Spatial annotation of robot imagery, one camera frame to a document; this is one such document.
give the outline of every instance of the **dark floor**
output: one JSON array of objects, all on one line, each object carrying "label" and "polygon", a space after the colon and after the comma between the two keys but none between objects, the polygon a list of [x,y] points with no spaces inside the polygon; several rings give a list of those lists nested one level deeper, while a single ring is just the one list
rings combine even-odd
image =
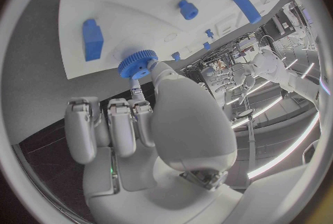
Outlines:
[{"label": "dark floor", "polygon": [[[155,93],[153,84],[142,85],[142,90],[147,101],[154,107]],[[106,116],[107,105],[112,98],[131,99],[130,91],[101,101],[100,105]],[[83,196],[82,179],[84,166],[76,163],[69,153],[65,138],[64,119],[28,137],[19,146],[33,171],[51,193],[74,213],[94,223],[93,216],[85,204]]]}]

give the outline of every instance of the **blue plastic part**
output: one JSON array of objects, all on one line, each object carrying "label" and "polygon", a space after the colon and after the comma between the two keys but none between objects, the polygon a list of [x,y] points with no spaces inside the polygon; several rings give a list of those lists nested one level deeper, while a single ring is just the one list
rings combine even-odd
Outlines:
[{"label": "blue plastic part", "polygon": [[210,29],[207,29],[205,32],[206,32],[206,34],[207,34],[207,36],[208,36],[209,38],[214,39],[214,34],[213,34],[213,32],[212,32]]},{"label": "blue plastic part", "polygon": [[242,10],[251,24],[255,24],[261,20],[261,15],[249,0],[233,0]]},{"label": "blue plastic part", "polygon": [[210,44],[208,42],[204,43],[204,47],[207,51],[210,50]]},{"label": "blue plastic part", "polygon": [[122,78],[143,78],[150,73],[147,65],[152,59],[158,60],[157,54],[152,50],[133,53],[119,64],[118,73]]},{"label": "blue plastic part", "polygon": [[191,20],[198,15],[199,10],[192,3],[188,3],[186,0],[181,0],[178,3],[180,7],[180,13],[186,20]]},{"label": "blue plastic part", "polygon": [[172,58],[175,59],[176,61],[180,60],[180,53],[179,52],[175,52],[172,55]]},{"label": "blue plastic part", "polygon": [[94,19],[84,21],[82,33],[85,45],[85,61],[100,59],[104,39],[96,21]]}]

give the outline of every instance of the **blue gear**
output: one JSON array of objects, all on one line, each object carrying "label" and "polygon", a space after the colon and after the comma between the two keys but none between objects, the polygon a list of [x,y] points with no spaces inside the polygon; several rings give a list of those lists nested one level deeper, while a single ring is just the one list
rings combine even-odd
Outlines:
[{"label": "blue gear", "polygon": [[152,50],[133,53],[120,63],[118,73],[122,78],[142,78],[150,73],[147,65],[152,59],[158,60],[157,54]]}]

